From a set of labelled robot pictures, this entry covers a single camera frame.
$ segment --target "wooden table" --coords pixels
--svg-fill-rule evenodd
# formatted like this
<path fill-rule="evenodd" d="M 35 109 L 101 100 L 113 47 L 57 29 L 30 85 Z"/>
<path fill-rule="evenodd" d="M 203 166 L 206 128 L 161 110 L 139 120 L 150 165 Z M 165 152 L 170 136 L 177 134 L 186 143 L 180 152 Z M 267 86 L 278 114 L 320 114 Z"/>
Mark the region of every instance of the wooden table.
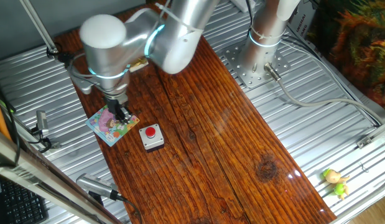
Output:
<path fill-rule="evenodd" d="M 136 10 L 117 16 L 125 21 Z M 55 40 L 65 51 L 82 49 L 78 30 Z M 87 72 L 85 62 L 77 67 Z M 104 106 L 98 90 L 77 92 L 87 117 Z M 150 63 L 132 73 L 127 94 L 141 121 L 113 147 L 97 140 L 120 193 L 144 223 L 335 219 L 204 38 L 182 72 L 168 75 Z M 156 123 L 165 147 L 147 153 L 138 130 Z"/>

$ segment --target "cartoon card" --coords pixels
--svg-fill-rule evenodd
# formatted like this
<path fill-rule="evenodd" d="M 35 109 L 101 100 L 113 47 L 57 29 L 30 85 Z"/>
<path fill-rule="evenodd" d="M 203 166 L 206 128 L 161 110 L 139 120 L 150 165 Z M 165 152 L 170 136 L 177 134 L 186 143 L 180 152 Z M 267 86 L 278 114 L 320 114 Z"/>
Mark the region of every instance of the cartoon card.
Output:
<path fill-rule="evenodd" d="M 113 146 L 139 121 L 140 120 L 133 115 L 129 124 L 121 124 L 115 119 L 115 115 L 109 112 L 108 105 L 105 105 L 88 119 L 86 124 L 109 146 Z"/>

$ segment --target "red button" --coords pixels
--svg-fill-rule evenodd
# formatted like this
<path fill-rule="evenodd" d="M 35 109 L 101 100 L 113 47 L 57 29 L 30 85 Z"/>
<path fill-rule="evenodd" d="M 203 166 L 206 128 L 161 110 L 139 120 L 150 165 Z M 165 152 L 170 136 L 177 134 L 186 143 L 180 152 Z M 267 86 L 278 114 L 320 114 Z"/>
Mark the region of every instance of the red button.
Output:
<path fill-rule="evenodd" d="M 147 137 L 149 137 L 149 138 L 155 137 L 155 133 L 156 133 L 156 130 L 155 130 L 155 128 L 153 128 L 153 127 L 149 127 L 149 128 L 147 128 L 147 129 L 145 130 L 145 134 L 146 134 Z"/>

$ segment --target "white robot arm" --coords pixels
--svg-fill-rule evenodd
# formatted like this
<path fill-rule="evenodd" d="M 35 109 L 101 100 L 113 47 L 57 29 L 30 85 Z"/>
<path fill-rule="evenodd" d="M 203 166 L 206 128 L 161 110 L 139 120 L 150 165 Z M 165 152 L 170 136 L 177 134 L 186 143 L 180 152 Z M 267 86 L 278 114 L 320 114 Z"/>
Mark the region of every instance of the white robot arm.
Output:
<path fill-rule="evenodd" d="M 164 23 L 152 9 L 141 9 L 122 23 L 109 15 L 89 18 L 80 28 L 89 71 L 86 82 L 73 66 L 68 71 L 85 93 L 92 82 L 104 93 L 110 112 L 127 123 L 126 109 L 130 63 L 140 57 L 150 58 L 163 71 L 176 74 L 191 61 L 200 36 L 219 0 L 173 0 L 171 9 L 158 5 L 168 14 Z M 270 0 L 259 11 L 249 31 L 243 66 L 264 72 L 285 31 L 287 20 L 299 0 Z"/>

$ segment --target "keyboard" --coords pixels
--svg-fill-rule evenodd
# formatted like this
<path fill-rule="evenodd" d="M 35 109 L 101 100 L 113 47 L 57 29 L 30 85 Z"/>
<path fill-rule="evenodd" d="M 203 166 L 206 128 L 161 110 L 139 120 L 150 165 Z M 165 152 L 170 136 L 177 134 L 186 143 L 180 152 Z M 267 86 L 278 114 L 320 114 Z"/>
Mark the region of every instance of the keyboard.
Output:
<path fill-rule="evenodd" d="M 8 224 L 37 224 L 48 218 L 44 198 L 0 176 Z"/>

